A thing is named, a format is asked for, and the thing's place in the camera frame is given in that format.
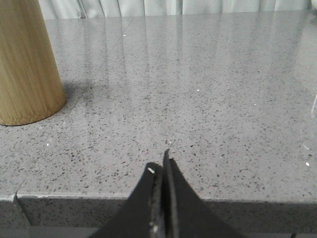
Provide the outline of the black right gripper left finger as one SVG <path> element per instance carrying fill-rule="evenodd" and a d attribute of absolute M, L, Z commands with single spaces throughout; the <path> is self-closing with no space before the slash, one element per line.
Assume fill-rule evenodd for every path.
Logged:
<path fill-rule="evenodd" d="M 131 195 L 92 238 L 162 238 L 162 167 L 147 163 Z"/>

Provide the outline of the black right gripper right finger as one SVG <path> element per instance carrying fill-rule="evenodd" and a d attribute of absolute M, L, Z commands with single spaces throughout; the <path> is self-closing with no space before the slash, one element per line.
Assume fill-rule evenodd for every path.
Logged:
<path fill-rule="evenodd" d="M 162 202 L 167 238 L 244 237 L 199 198 L 168 149 L 163 156 Z"/>

